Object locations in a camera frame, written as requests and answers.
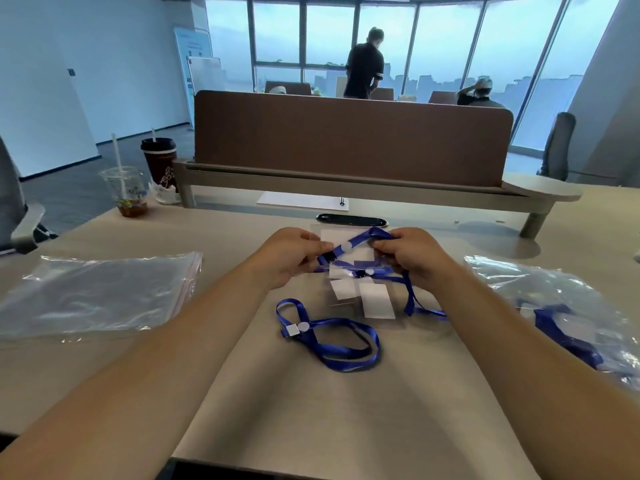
chair armrest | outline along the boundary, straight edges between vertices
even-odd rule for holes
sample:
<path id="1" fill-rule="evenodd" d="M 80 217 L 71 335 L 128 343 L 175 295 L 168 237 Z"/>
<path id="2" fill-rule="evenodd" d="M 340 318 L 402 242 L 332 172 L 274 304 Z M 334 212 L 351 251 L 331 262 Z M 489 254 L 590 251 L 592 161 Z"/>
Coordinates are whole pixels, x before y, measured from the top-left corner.
<path id="1" fill-rule="evenodd" d="M 11 245 L 21 254 L 27 254 L 36 249 L 38 245 L 33 236 L 40 220 L 44 215 L 44 207 L 39 202 L 27 202 L 27 213 L 22 218 L 18 227 L 11 233 Z"/>

desk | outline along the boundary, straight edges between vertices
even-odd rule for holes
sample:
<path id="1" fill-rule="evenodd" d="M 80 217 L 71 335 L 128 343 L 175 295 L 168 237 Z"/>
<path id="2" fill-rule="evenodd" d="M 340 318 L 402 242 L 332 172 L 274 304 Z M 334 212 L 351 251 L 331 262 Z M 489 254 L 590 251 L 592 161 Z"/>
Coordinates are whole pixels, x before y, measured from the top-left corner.
<path id="1" fill-rule="evenodd" d="M 640 248 L 640 191 L 588 185 L 584 190 L 581 201 L 556 204 L 536 242 L 517 238 L 525 218 L 521 214 L 350 204 L 352 212 L 383 217 L 394 226 L 427 228 L 456 258 L 475 253 L 563 268 L 640 322 L 640 266 L 633 260 Z M 258 208 L 252 204 L 257 197 L 244 192 L 215 189 L 207 196 L 213 208 L 233 212 L 152 207 L 145 217 L 124 219 L 112 210 L 37 252 L 102 259 L 199 250 L 204 252 L 196 287 L 201 292 L 276 229 L 313 223 L 308 217 L 315 211 Z M 37 260 L 33 253 L 3 265 L 0 294 Z M 326 313 L 319 292 L 325 279 L 298 277 L 268 295 L 175 457 L 332 480 L 538 478 L 484 377 L 447 323 L 412 317 L 376 324 L 382 362 L 354 374 L 329 371 L 299 344 L 282 339 L 276 302 L 295 297 L 311 316 Z M 398 288 L 391 294 L 397 305 L 406 298 Z M 0 350 L 0 431 L 23 431 L 132 342 Z"/>

straw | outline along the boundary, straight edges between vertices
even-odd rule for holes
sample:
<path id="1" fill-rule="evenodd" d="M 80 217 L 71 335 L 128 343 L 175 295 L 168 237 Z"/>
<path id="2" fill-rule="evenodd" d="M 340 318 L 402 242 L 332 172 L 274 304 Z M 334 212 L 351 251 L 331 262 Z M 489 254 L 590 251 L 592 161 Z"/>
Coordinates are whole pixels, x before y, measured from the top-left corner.
<path id="1" fill-rule="evenodd" d="M 120 159 L 120 149 L 118 148 L 116 133 L 111 133 L 111 140 L 113 142 L 113 149 L 116 152 L 116 164 L 118 165 L 118 171 L 120 172 L 120 176 L 123 177 L 120 179 L 120 186 L 122 187 L 122 198 L 126 199 L 127 189 L 124 185 L 124 170 L 122 169 L 122 160 Z"/>

office chair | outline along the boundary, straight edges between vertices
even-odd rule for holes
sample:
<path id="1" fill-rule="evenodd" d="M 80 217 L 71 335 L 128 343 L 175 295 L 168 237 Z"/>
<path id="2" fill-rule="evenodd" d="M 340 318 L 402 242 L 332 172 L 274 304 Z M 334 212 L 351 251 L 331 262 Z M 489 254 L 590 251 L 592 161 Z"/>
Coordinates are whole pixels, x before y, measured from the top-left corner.
<path id="1" fill-rule="evenodd" d="M 0 253 L 27 254 L 39 242 L 55 239 L 58 235 L 40 223 L 43 215 L 41 204 L 25 203 L 18 172 L 0 137 Z"/>
<path id="2" fill-rule="evenodd" d="M 549 133 L 538 175 L 566 181 L 569 176 L 569 143 L 574 128 L 575 116 L 570 112 L 559 112 Z"/>

sky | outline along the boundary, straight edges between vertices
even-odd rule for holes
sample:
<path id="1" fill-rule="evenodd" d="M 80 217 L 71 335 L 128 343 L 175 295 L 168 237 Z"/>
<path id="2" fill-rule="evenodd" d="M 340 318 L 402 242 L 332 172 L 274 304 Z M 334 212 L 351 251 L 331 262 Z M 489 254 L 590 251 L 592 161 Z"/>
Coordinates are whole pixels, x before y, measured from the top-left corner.
<path id="1" fill-rule="evenodd" d="M 469 76 L 489 75 L 497 91 L 531 76 L 561 0 L 490 2 Z M 542 77 L 564 79 L 584 74 L 619 0 L 572 0 L 543 68 Z M 479 3 L 422 6 L 409 77 L 432 75 L 438 82 L 462 76 L 476 30 Z M 248 22 L 244 0 L 207 0 L 214 53 L 223 67 L 250 71 Z M 307 62 L 344 64 L 351 46 L 353 7 L 308 5 Z M 404 73 L 414 6 L 363 5 L 358 42 L 373 26 L 385 31 L 380 51 L 391 76 Z M 293 4 L 255 3 L 256 54 L 259 61 L 297 63 L 300 9 Z"/>

